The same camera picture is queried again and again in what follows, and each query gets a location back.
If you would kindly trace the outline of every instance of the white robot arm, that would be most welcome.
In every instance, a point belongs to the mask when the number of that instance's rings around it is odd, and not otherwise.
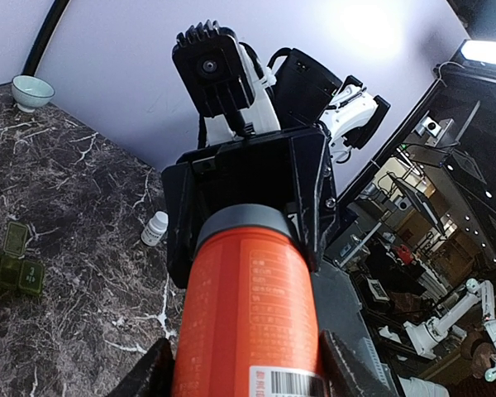
[[[466,296],[443,317],[432,317],[417,326],[410,322],[404,324],[406,332],[419,356],[429,359],[436,358],[433,348],[448,336],[451,327],[478,302],[481,302],[482,305],[483,326],[496,348],[494,287],[488,280],[479,283],[476,279],[469,279],[466,282],[466,288]],[[485,373],[485,379],[489,382],[496,380],[496,357],[493,359],[494,368],[487,370]]]
[[[331,132],[329,147],[334,161],[344,158],[352,147],[345,147],[344,135],[365,126],[374,116],[379,105],[364,88],[350,84],[331,101],[320,121]]]
[[[254,65],[258,60],[251,59],[242,45],[240,51],[244,70],[250,78],[255,94],[254,103],[249,108],[241,109],[241,114],[252,124],[254,135],[278,131],[281,128],[279,119],[266,91],[268,87],[276,84],[276,77],[271,68],[259,64],[264,72],[264,77],[261,78]],[[352,150],[352,146],[344,145],[346,141],[344,135],[366,126],[378,108],[378,103],[365,91],[365,88],[354,84],[346,85],[335,95],[320,117],[320,121],[327,126],[331,135],[329,147],[334,161],[345,158]],[[204,121],[208,132],[208,145],[242,139],[230,129],[223,115],[206,117]]]

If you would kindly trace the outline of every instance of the gray marble surface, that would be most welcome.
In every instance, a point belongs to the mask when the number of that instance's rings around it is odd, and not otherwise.
[[[30,229],[46,267],[32,298],[0,289],[0,396],[105,395],[158,337],[176,348],[183,291],[165,243],[140,241],[165,209],[160,174],[57,107],[32,115],[0,87],[0,250]]]

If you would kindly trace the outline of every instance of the black bracket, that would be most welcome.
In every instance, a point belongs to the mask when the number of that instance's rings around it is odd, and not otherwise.
[[[162,173],[169,212],[167,268],[186,288],[198,233],[212,214],[258,203],[298,215],[299,249],[316,271],[338,226],[325,134],[315,127],[256,136],[183,155]]]
[[[362,149],[379,129],[391,105],[378,95],[373,100],[379,105],[373,117],[365,126],[347,132],[344,135],[346,138],[344,145],[348,147],[352,146],[355,149]]]

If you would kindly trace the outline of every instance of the barcode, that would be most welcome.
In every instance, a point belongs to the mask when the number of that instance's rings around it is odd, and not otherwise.
[[[272,371],[271,380],[273,395],[325,396],[323,380],[314,376]]]

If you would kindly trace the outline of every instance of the light fixture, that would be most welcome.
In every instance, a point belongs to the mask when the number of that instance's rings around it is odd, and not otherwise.
[[[351,54],[362,54],[364,60],[371,57],[375,60],[391,60],[403,53],[406,41],[400,17],[404,12],[400,11],[397,4],[390,4],[381,5],[380,2],[371,1],[342,4],[327,2],[323,15],[318,15],[318,12],[311,17],[321,17],[320,23],[327,29],[338,26],[342,37],[336,39],[348,47]],[[357,15],[360,15],[360,29],[356,28]]]
[[[485,62],[496,65],[496,42],[495,41],[467,41],[461,48],[461,54],[467,60]]]

